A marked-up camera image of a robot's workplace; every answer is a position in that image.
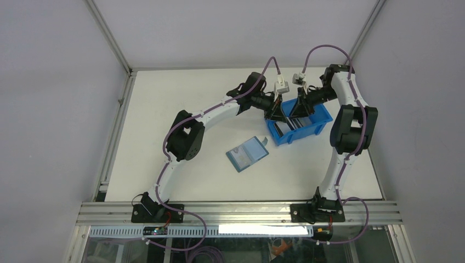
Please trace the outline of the blue plastic bin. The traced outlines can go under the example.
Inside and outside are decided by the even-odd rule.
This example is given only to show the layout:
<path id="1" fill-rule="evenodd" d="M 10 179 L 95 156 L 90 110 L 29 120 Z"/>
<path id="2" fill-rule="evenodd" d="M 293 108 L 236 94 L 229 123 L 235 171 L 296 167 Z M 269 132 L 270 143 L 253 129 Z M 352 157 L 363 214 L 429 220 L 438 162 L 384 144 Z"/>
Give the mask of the blue plastic bin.
<path id="1" fill-rule="evenodd" d="M 282 103 L 282 109 L 288 117 L 297 99 L 288 100 Z M 319 135 L 325 125 L 333 121 L 330 113 L 323 104 L 314 107 L 314 113 L 308 117 L 289 119 L 287 122 L 277 122 L 265 119 L 265 125 L 276 146 L 291 144 L 295 140 L 302 139 L 310 135 Z"/>

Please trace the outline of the white magnetic stripe card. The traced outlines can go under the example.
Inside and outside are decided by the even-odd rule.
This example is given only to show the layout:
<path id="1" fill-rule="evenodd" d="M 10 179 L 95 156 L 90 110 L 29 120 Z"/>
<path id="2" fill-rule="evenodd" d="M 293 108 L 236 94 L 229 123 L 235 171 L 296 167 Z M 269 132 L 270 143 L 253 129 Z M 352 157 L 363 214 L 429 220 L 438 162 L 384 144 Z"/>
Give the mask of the white magnetic stripe card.
<path id="1" fill-rule="evenodd" d="M 247 152 L 243 148 L 235 148 L 231 155 L 233 156 L 237 166 L 239 169 L 244 169 L 245 167 L 249 166 L 251 160 L 247 154 Z"/>

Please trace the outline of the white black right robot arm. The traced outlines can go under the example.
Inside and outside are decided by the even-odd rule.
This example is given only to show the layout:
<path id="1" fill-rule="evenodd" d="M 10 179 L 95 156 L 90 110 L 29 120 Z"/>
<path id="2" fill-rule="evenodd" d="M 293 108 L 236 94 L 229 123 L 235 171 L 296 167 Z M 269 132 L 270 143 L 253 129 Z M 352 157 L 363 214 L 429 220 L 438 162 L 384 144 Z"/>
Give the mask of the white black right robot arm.
<path id="1" fill-rule="evenodd" d="M 342 213 L 344 183 L 358 156 L 369 147 L 378 118 L 377 108 L 361 96 L 351 66 L 331 64 L 320 79 L 322 87 L 310 88 L 304 72 L 294 74 L 298 97 L 290 113 L 290 119 L 297 119 L 310 116 L 315 106 L 331 100 L 340 105 L 330 131 L 330 164 L 309 205 L 310 217 L 317 222 Z"/>

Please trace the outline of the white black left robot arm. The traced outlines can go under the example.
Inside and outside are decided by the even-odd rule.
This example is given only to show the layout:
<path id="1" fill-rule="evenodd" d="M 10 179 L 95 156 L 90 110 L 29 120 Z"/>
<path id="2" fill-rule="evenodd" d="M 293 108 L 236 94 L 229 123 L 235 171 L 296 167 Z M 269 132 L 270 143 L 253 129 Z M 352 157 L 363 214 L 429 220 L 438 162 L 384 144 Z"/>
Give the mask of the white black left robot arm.
<path id="1" fill-rule="evenodd" d="M 284 122 L 281 104 L 283 93 L 289 86 L 281 74 L 277 75 L 274 90 L 265 92 L 266 78 L 252 72 L 244 83 L 228 91 L 220 102 L 202 111 L 178 112 L 162 143 L 165 163 L 153 186 L 142 194 L 140 208 L 151 222 L 159 222 L 165 216 L 167 202 L 172 192 L 171 182 L 175 171 L 199 153 L 205 132 L 217 123 L 235 117 L 255 107 L 264 112 L 265 119 Z"/>

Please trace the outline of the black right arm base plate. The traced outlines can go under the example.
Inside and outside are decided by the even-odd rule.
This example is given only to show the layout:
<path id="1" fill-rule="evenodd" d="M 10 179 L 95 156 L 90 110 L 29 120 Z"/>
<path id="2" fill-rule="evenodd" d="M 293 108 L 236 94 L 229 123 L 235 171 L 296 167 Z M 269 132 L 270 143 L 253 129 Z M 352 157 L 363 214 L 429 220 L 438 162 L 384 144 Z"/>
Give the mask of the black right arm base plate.
<path id="1" fill-rule="evenodd" d="M 330 223 L 345 222 L 345 214 L 342 206 L 337 204 L 332 209 L 317 209 L 311 203 L 293 203 L 290 205 L 291 221 L 294 223 Z"/>

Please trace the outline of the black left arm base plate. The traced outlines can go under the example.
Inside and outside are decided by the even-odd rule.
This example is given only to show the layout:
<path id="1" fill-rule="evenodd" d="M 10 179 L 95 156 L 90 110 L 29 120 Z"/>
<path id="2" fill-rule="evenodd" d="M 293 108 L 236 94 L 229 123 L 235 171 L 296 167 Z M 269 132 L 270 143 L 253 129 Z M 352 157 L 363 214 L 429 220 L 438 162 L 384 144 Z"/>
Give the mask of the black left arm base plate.
<path id="1" fill-rule="evenodd" d="M 157 223 L 165 224 L 167 221 L 170 223 L 184 222 L 184 214 L 175 210 L 167 209 L 162 205 L 156 205 L 155 209 L 149 212 L 149 208 L 144 208 L 142 204 L 135 204 L 133 206 L 133 213 L 131 217 L 132 223 Z"/>

